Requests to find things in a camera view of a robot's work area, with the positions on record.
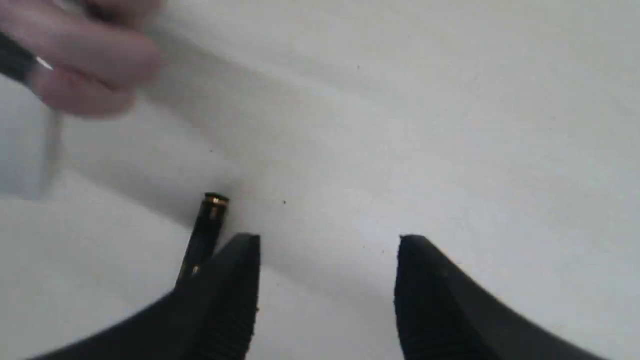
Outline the bare open human hand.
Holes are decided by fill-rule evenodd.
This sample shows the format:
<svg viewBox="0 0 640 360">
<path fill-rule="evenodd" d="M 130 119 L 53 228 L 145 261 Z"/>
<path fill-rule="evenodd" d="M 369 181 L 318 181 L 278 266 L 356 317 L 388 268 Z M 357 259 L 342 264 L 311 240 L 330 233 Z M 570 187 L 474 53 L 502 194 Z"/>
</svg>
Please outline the bare open human hand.
<svg viewBox="0 0 640 360">
<path fill-rule="evenodd" d="M 42 103 L 78 117 L 128 111 L 135 92 L 158 72 L 162 56 L 142 24 L 162 0 L 91 0 L 108 21 L 62 9 L 50 0 L 3 0 L 1 31 L 42 59 L 25 86 Z"/>
</svg>

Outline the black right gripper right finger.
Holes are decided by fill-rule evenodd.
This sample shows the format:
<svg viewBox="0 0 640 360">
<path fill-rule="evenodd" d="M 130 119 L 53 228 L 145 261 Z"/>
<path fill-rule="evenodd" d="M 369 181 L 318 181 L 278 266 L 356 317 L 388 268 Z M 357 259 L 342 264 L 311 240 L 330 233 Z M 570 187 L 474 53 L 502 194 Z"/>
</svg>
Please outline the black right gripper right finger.
<svg viewBox="0 0 640 360">
<path fill-rule="evenodd" d="M 423 235 L 400 237 L 394 284 L 405 360 L 596 360 L 478 285 Z"/>
</svg>

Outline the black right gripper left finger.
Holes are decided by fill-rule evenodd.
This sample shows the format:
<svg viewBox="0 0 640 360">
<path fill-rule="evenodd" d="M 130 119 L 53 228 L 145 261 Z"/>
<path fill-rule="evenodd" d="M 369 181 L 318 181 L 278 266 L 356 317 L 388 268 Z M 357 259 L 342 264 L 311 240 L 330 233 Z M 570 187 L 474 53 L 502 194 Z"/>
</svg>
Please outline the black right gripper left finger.
<svg viewBox="0 0 640 360">
<path fill-rule="evenodd" d="M 258 316 L 261 238 L 234 235 L 158 301 L 39 360 L 244 360 Z"/>
</svg>

